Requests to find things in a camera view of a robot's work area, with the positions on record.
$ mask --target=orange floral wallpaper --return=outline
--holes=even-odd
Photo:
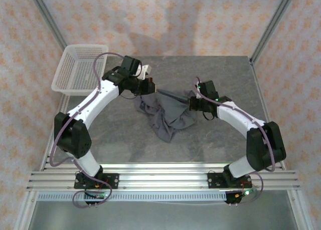
[[[62,52],[32,0],[0,1],[0,229],[12,229],[59,104]]]
[[[279,123],[286,165],[305,183],[309,213],[321,226],[321,0],[293,0],[255,70],[271,119]]]
[[[68,44],[129,55],[250,56],[281,0],[44,0]]]

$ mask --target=white plastic basket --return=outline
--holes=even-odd
[[[108,52],[105,45],[69,45],[60,59],[54,80],[53,91],[62,92],[68,96],[88,96],[98,82],[92,70],[95,58]],[[104,74],[107,55],[99,57],[96,70],[100,78]]]

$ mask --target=gray marble table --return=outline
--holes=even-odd
[[[251,115],[265,119],[247,57],[137,57],[152,67],[158,88],[183,92],[192,88],[192,78],[213,80],[220,96],[231,98]],[[106,69],[121,59],[108,57]],[[71,97],[68,110],[84,97]],[[226,122],[207,121],[198,112],[196,124],[178,131],[166,143],[152,131],[148,118],[134,109],[133,101],[118,97],[98,115],[89,129],[92,152],[98,162],[229,162],[245,154],[246,140]],[[57,151],[56,160],[65,157]]]

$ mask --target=wrinkled fabric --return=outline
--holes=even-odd
[[[193,96],[192,91],[185,92]],[[160,139],[170,142],[177,130],[187,128],[195,123],[196,113],[189,106],[160,93],[137,96],[134,100],[137,111],[146,113],[153,131]]]

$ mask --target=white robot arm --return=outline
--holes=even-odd
[[[235,187],[240,178],[272,165],[272,158],[279,162],[286,157],[281,133],[275,122],[266,123],[240,109],[228,97],[219,97],[213,81],[199,82],[195,97],[184,97],[166,90],[157,92],[189,105],[192,111],[209,112],[213,119],[226,121],[246,138],[246,155],[224,168],[224,177],[229,187]],[[273,157],[268,149],[270,143]]]
[[[91,123],[107,104],[124,90],[130,90],[136,95],[154,93],[155,84],[152,82],[152,78],[145,78],[150,71],[150,66],[141,67],[139,60],[125,56],[120,67],[116,67],[104,74],[100,81],[100,92],[97,97],[83,111],[76,115],[63,131],[57,146],[73,157],[77,165],[89,176],[99,179],[97,174],[99,171],[102,171],[99,163],[90,151],[91,139],[88,129]],[[56,115],[55,138],[70,116],[77,113],[79,109],[87,104],[97,94],[97,90],[94,90],[85,100],[67,114],[60,112]]]

